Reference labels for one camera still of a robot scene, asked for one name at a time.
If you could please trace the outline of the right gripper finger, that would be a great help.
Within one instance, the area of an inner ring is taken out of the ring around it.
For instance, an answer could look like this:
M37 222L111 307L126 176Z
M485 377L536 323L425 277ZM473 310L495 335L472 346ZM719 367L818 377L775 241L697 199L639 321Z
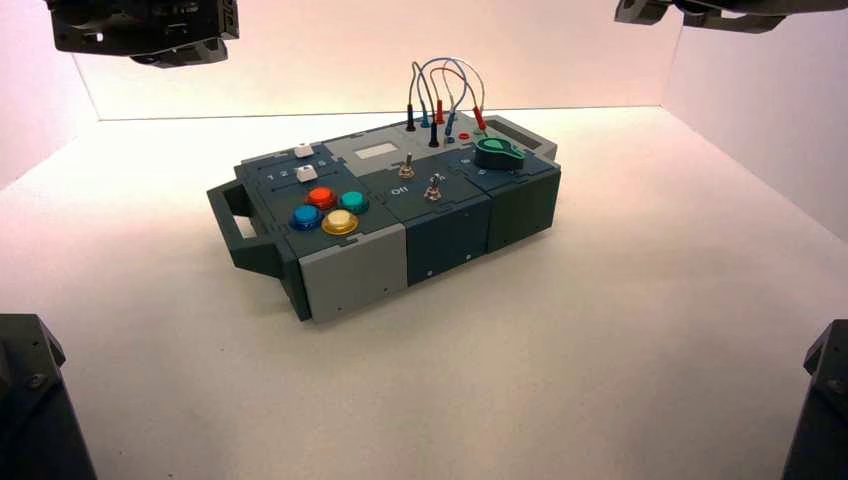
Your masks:
M677 5L667 0L620 0L614 11L614 21L633 25L655 25Z
M733 33L763 34L775 29L784 19L784 15L744 14L739 17L725 17L718 10L700 13L685 11L683 25Z

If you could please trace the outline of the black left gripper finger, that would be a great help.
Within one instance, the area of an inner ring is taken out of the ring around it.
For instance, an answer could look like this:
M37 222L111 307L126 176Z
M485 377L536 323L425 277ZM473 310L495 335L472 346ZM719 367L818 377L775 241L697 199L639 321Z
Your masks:
M140 65L168 69L223 62L228 59L228 51L222 39L211 38L161 52L131 56L131 59Z

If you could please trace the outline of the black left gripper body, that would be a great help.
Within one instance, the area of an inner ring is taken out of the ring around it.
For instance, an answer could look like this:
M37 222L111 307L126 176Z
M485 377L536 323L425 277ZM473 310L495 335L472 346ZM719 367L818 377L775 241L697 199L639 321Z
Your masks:
M88 55L152 54L211 38L240 37L238 3L47 1L55 47Z

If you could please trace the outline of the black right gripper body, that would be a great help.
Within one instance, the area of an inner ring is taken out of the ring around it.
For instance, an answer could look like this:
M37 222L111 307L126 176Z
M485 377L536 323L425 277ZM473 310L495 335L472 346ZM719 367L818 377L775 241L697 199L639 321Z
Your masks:
M676 4L692 11L718 9L758 16L788 16L847 8L847 0L692 0L676 1Z

